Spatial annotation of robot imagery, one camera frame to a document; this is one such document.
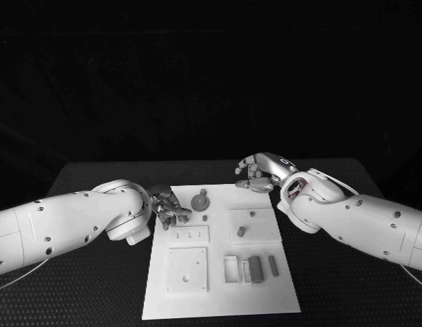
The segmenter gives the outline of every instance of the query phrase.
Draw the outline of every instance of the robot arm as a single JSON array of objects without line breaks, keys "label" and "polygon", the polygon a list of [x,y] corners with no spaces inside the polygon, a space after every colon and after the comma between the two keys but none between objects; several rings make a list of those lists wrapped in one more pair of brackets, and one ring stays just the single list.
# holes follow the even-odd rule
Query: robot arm
[{"label": "robot arm", "polygon": [[118,180],[92,191],[0,211],[0,274],[86,246],[103,230],[110,240],[138,244],[149,236],[147,222],[161,201],[160,194],[154,196],[134,182]]},{"label": "robot arm", "polygon": [[[313,234],[324,228],[339,242],[383,260],[422,270],[419,210],[357,193],[347,198],[340,187],[318,170],[298,172],[295,165],[281,156],[259,153],[252,156],[253,159],[249,158],[246,163],[253,161],[251,165],[261,165],[262,161],[266,167],[268,161],[275,161],[275,158],[279,166],[288,162],[287,170],[279,169],[282,178],[272,167],[265,171],[277,175],[271,183],[282,188],[278,208],[303,231]],[[239,181],[236,186],[266,193],[259,179],[262,177],[251,174],[249,168],[249,180]]]}]

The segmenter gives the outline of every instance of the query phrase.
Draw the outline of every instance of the black background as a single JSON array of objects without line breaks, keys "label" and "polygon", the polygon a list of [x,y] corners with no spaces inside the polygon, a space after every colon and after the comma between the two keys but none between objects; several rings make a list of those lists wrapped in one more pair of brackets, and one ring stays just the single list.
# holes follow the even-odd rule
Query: black background
[{"label": "black background", "polygon": [[69,162],[264,151],[422,210],[422,1],[0,2],[0,209]]}]

